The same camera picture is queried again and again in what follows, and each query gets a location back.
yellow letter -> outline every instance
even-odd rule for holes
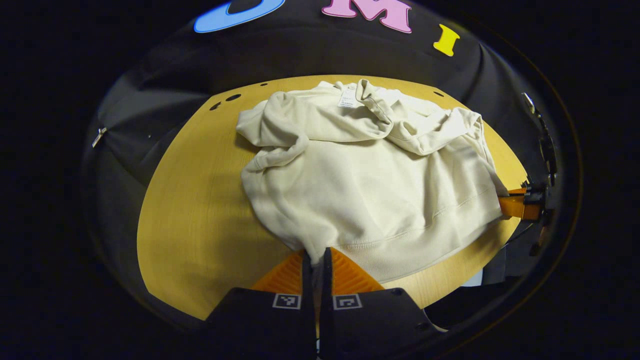
[[[433,47],[443,54],[453,56],[453,45],[456,43],[456,40],[460,38],[460,35],[442,24],[439,25],[442,28],[442,36],[440,36],[438,42],[433,43]]]

wooden table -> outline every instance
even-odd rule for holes
[[[276,91],[305,90],[321,80],[356,83],[362,78],[442,108],[464,107],[430,86],[354,75],[272,80],[212,96],[175,137],[145,195],[138,224],[138,261],[151,294],[204,320],[229,289],[251,287],[291,253],[262,227],[244,194],[240,172],[258,148],[236,133],[238,113]],[[508,189],[519,188],[526,179],[522,164],[489,126],[485,138],[498,176]],[[383,286],[404,288],[420,307],[432,304],[480,271],[519,221],[500,221],[449,259]]]

pink letter m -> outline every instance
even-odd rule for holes
[[[356,17],[358,13],[351,9],[351,2],[358,7],[365,19],[373,20],[386,11],[385,17],[380,19],[384,26],[411,33],[408,15],[411,6],[398,0],[331,0],[331,5],[323,8],[322,12],[331,16]]]

clothing label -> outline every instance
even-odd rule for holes
[[[344,89],[342,96],[340,96],[338,106],[341,108],[356,108],[358,106],[358,101],[356,100],[356,89],[354,86],[349,85]]]

blue letter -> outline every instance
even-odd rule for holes
[[[223,4],[196,19],[193,29],[197,33],[210,33],[257,19],[276,10],[285,0],[262,0],[260,5],[243,12],[229,14],[231,2]]]

